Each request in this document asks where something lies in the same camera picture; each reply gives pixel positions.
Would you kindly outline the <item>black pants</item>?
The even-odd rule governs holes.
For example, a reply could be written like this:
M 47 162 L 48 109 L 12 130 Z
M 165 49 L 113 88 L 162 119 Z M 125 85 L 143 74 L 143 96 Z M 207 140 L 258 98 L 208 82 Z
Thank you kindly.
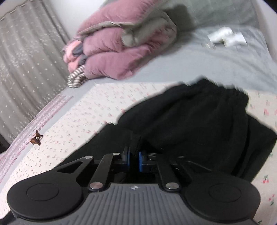
M 180 84 L 127 110 L 63 161 L 108 153 L 163 152 L 252 181 L 276 143 L 276 133 L 248 115 L 248 95 L 200 79 Z

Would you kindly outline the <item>cherry print white blanket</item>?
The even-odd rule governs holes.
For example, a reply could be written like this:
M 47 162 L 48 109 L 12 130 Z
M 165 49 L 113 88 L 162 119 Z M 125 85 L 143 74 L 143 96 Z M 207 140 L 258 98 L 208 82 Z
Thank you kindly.
M 8 168 L 1 181 L 1 219 L 10 211 L 7 192 L 15 183 L 43 173 L 58 165 L 74 150 L 89 141 L 108 122 L 115 123 L 124 110 L 141 100 L 160 94 L 169 83 L 94 84 L 46 132 L 40 146 L 16 152 L 19 162 Z M 276 131 L 276 95 L 245 90 L 247 112 Z M 261 194 L 260 207 L 254 217 L 258 224 L 276 224 L 276 146 L 252 184 Z

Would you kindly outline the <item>striped folded cloth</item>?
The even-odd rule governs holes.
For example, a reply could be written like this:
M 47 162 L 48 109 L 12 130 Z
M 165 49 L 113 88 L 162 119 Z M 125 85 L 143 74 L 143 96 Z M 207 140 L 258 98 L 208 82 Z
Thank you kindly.
M 82 65 L 68 76 L 67 85 L 69 88 L 79 88 L 88 80 L 84 74 L 84 68 L 85 66 Z

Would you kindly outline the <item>brown hair claw clip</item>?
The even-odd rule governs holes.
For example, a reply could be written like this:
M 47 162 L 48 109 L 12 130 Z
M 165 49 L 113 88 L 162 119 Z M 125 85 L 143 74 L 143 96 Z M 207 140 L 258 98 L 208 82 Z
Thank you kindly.
M 41 144 L 41 140 L 44 136 L 39 133 L 39 131 L 36 130 L 35 136 L 30 140 L 31 144 Z

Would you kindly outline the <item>pink striped knitted blanket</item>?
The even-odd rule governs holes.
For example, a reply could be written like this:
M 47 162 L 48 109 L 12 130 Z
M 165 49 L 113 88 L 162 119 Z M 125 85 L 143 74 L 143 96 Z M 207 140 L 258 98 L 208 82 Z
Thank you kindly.
M 4 179 L 15 160 L 35 136 L 35 132 L 40 131 L 72 98 L 72 96 L 57 95 L 35 116 L 26 128 L 24 128 L 12 142 L 10 147 L 5 152 L 1 153 L 1 180 Z

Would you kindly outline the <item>grey star pattern curtain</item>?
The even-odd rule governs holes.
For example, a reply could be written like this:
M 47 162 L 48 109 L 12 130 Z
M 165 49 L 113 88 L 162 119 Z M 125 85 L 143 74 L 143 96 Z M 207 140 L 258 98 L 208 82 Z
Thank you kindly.
M 26 1 L 1 18 L 1 135 L 12 143 L 65 87 L 68 37 L 47 1 Z

